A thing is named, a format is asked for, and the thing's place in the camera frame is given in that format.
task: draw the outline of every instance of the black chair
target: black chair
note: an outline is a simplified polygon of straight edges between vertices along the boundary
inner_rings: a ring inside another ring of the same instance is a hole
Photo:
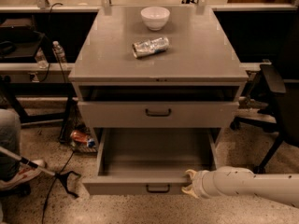
[[[265,113],[272,115],[276,123],[235,117],[231,128],[239,128],[239,123],[262,127],[265,131],[278,132],[259,166],[253,172],[263,174],[265,165],[285,142],[299,147],[299,15],[297,13],[292,28],[276,61],[261,64],[258,74],[261,82],[267,87],[268,107]]]

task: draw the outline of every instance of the closed drawer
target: closed drawer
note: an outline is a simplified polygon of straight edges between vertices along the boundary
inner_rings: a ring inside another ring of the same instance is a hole
[[[227,127],[237,102],[79,102],[89,127]]]
[[[206,129],[104,129],[91,195],[181,194],[187,169],[213,169]]]

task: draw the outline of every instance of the drawer handle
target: drawer handle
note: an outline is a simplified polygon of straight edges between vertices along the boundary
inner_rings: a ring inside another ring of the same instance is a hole
[[[167,193],[170,191],[170,185],[168,184],[165,186],[165,189],[160,189],[161,187],[151,187],[150,185],[147,185],[147,192],[149,193]]]
[[[150,117],[167,117],[170,116],[171,109],[169,108],[166,112],[153,112],[146,109],[146,115]]]

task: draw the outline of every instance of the shoe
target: shoe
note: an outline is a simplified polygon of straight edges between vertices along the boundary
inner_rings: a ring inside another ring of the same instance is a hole
[[[43,160],[33,161],[40,167],[45,167],[46,163]],[[19,172],[8,182],[0,180],[0,190],[10,190],[15,188],[21,183],[27,182],[41,173],[41,170],[38,168],[32,168],[29,166],[21,166]]]

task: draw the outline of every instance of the white bowl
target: white bowl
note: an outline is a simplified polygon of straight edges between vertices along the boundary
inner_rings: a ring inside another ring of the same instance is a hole
[[[146,7],[141,10],[142,21],[152,31],[159,31],[168,22],[170,11],[164,7]]]

